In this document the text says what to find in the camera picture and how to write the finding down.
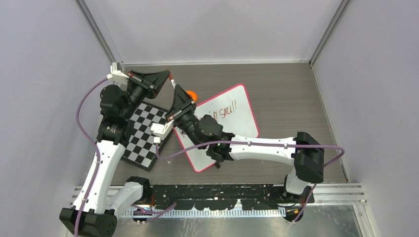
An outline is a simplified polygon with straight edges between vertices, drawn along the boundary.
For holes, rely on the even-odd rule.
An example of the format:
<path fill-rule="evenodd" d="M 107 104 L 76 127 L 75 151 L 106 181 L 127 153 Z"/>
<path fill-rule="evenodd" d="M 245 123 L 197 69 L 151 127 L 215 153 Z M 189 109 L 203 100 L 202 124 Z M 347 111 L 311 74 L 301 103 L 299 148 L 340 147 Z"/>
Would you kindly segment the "orange green toy block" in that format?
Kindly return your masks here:
<path fill-rule="evenodd" d="M 194 91 L 188 90 L 186 93 L 192 98 L 194 102 L 198 101 L 198 96 Z"/>

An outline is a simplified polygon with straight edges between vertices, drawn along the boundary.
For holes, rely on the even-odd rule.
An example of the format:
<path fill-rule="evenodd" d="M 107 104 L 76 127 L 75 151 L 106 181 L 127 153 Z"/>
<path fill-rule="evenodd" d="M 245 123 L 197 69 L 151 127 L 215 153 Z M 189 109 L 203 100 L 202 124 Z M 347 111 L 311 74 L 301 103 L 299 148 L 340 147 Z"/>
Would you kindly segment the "pink framed whiteboard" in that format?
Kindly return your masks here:
<path fill-rule="evenodd" d="M 226 91 L 197 105 L 195 115 L 200 119 L 204 115 L 211 115 L 223 126 L 223 132 L 256 138 L 259 136 L 259 127 L 251 106 L 246 87 L 237 84 Z M 176 127 L 174 132 L 182 149 L 193 146 L 190 139 Z M 206 155 L 204 150 L 193 149 L 186 152 L 192 169 L 200 173 L 215 164 L 215 161 Z"/>

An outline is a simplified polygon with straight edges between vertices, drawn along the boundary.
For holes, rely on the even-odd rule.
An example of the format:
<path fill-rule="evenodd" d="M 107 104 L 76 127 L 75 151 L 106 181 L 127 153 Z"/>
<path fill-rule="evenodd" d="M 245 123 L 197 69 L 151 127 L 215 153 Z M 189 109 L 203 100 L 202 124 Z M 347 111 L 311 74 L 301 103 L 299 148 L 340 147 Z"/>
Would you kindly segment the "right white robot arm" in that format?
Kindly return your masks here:
<path fill-rule="evenodd" d="M 216 162 L 258 159 L 280 162 L 292 167 L 285 177 L 282 196 L 296 202 L 309 184 L 324 180 L 324 149 L 309 133 L 281 139 L 250 138 L 225 132 L 210 115 L 195 116 L 196 105 L 179 85 L 174 86 L 173 102 L 166 115 L 192 142 L 192 149 L 203 151 Z"/>

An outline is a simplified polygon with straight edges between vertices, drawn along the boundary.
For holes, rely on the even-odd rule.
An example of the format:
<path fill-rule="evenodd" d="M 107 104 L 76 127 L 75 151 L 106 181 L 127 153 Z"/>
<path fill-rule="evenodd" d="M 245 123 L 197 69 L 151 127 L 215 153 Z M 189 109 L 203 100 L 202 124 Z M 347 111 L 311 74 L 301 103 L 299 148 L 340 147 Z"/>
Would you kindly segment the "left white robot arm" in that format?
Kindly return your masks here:
<path fill-rule="evenodd" d="M 112 73 L 110 85 L 100 92 L 101 123 L 95 139 L 92 164 L 81 192 L 71 207 L 61 210 L 59 219 L 76 237 L 111 237 L 120 216 L 133 204 L 147 204 L 152 197 L 146 178 L 129 177 L 111 198 L 108 190 L 119 161 L 133 134 L 131 117 L 144 99 L 159 94 L 170 71 L 156 73 Z"/>

